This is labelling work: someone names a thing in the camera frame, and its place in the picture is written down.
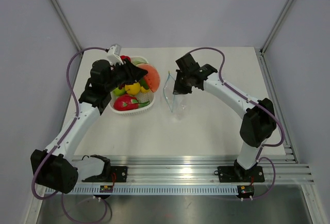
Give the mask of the red watermelon slice toy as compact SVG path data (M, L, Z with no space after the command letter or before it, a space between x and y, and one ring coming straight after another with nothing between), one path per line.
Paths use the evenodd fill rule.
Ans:
M138 68L147 70L147 75L143 77L144 81L148 85L152 92L156 92L160 86L160 75L155 67L148 63L140 63Z

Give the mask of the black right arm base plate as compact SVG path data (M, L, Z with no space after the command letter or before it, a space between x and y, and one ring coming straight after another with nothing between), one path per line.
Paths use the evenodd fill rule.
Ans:
M220 183L263 183L265 176L261 166L237 172L234 166L219 166L213 172Z

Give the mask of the clear zip bag blue zipper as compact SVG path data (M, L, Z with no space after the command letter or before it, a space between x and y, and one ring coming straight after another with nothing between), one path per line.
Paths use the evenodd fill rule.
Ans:
M188 117L191 104L187 95L174 94L175 78L170 71L167 73L162 89L162 100L165 114L173 121L180 122Z

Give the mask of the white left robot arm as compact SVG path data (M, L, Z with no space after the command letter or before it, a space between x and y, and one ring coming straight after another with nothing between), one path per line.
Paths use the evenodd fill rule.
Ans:
M34 174L31 189L37 199L42 197L36 193L36 184L64 194L74 188L78 169L71 164L72 157L88 129L110 103L111 92L121 85L137 83L147 74L147 70L127 59L114 65L105 59L92 64L83 93L74 98L76 111L70 123L44 150L34 150L30 157Z

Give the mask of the yellow lemon toy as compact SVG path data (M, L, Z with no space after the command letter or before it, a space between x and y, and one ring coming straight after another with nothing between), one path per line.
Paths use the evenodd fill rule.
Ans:
M125 85L125 91L127 94L130 94L130 95L137 95L140 92L140 88L141 88L141 86L140 86L139 82L131 84L131 85L128 85L128 84Z

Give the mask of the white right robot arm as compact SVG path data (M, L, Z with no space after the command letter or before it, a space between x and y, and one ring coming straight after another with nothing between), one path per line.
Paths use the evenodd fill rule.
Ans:
M277 128L272 101L250 97L220 78L219 71L213 66L200 66L191 54L179 58L176 64L174 94L189 94L193 87L198 88L220 99L242 119L239 135L243 145L236 159L234 175L240 181L247 180L253 173L252 167L257 163L261 146Z

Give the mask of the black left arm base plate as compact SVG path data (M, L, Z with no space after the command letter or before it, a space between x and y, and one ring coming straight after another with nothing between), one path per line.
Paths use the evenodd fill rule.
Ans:
M104 169L101 174L90 176L83 179L84 183L126 183L128 167L127 166L111 166L110 169Z

